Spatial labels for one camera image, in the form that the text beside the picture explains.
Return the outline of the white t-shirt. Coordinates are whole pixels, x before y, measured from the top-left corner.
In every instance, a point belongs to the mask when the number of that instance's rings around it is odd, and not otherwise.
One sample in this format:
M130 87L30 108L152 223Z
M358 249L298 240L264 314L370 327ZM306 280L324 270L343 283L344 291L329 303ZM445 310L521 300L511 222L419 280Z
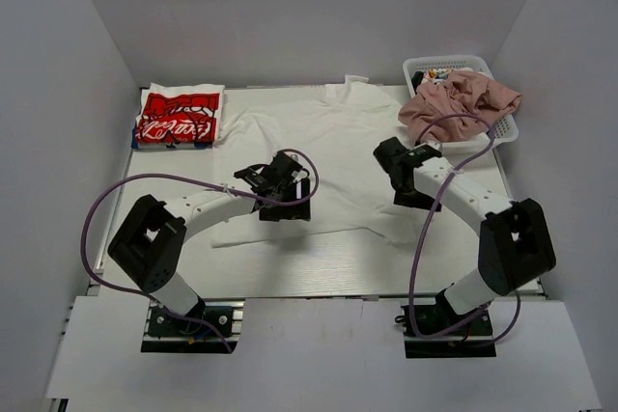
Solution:
M242 216L214 227L214 248L318 233L366 229L392 243L411 243L424 213L393 203L388 175L373 156L380 142L403 134L401 105L377 86L358 80L327 85L323 95L282 103L224 104L213 149L216 181L281 149L302 151L320 176L311 219L266 222Z

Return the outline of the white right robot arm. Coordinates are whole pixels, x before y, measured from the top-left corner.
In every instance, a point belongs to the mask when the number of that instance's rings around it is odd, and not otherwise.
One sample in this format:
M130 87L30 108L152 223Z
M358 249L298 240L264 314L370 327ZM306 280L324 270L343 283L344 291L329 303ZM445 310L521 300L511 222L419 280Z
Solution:
M555 267L546 217L536 201L492 193L429 144L409 150L391 137L378 145L374 158L390 179L397 206L428 211L444 206L479 238L476 268L436 297L436 308L449 323Z

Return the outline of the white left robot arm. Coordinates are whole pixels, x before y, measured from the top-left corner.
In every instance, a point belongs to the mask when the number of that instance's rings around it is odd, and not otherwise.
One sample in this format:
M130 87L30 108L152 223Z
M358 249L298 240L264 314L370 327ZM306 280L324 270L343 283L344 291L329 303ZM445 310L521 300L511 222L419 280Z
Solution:
M233 218L255 214L261 221L311 219L310 199L318 179L291 152L254 164L227 182L208 184L193 195L158 200L148 194L133 205L108 246L108 256L144 294L181 320L202 317L205 304L178 271L184 244L194 235Z

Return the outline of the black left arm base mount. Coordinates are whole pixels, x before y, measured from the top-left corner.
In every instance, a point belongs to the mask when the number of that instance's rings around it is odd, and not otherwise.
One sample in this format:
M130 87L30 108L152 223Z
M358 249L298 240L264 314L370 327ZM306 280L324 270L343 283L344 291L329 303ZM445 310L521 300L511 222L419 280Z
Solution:
M203 324L169 317L152 304L147 312L141 343L143 353L230 354L239 341L242 301L206 301L201 318L213 325L230 347Z

